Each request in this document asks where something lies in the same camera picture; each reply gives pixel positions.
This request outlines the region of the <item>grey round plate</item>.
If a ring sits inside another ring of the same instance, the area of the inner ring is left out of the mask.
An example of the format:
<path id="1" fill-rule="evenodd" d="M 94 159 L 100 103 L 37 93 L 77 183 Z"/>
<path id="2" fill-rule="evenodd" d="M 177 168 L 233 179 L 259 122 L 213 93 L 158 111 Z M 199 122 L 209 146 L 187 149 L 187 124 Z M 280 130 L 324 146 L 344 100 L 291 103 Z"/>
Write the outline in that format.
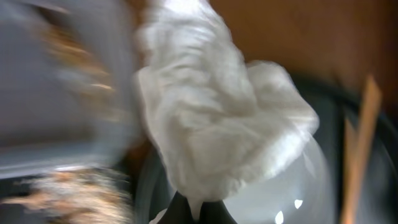
<path id="1" fill-rule="evenodd" d="M 176 191 L 156 150 L 142 168 L 136 191 L 135 223 L 148 224 L 167 209 Z M 237 223 L 336 223 L 335 192 L 316 140 L 278 176 L 252 184 L 223 201 Z"/>

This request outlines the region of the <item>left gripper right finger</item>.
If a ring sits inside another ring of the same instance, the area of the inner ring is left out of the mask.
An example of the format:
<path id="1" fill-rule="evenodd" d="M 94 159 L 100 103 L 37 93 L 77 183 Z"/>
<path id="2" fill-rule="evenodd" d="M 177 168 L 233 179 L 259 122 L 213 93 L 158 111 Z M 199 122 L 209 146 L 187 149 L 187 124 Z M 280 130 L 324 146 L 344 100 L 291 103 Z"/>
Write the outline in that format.
<path id="1" fill-rule="evenodd" d="M 199 224 L 237 224 L 223 201 L 204 202 L 201 206 Z"/>

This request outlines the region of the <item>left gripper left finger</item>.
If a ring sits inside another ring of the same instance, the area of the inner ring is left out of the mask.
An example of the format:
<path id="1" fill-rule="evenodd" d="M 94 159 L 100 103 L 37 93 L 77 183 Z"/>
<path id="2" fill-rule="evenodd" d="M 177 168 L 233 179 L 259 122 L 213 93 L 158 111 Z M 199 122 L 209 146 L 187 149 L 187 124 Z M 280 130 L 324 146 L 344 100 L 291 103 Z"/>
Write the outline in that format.
<path id="1" fill-rule="evenodd" d="M 195 224 L 187 199 L 176 192 L 169 207 L 149 222 L 149 224 Z"/>

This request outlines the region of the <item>food scraps and rice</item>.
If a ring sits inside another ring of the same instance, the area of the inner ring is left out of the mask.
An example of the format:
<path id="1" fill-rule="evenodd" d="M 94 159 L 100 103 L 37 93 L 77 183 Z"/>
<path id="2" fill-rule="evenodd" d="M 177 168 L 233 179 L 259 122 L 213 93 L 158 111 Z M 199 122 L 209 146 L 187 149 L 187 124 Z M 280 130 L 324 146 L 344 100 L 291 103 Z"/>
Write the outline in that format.
<path id="1" fill-rule="evenodd" d="M 121 188 L 126 175 L 111 169 L 56 171 L 33 179 L 24 196 L 8 196 L 1 204 L 22 205 L 40 212 L 49 223 L 134 223 L 131 195 Z"/>

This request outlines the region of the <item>white tissue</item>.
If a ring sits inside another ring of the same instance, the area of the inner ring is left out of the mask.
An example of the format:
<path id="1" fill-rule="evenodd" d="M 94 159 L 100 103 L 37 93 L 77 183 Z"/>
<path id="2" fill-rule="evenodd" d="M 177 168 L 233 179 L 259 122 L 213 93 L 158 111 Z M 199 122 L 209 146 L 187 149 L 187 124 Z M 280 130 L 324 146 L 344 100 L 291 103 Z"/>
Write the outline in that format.
<path id="1" fill-rule="evenodd" d="M 195 220 L 204 202 L 281 173 L 317 130 L 287 71 L 245 64 L 208 1 L 150 1 L 139 35 L 147 129 Z"/>

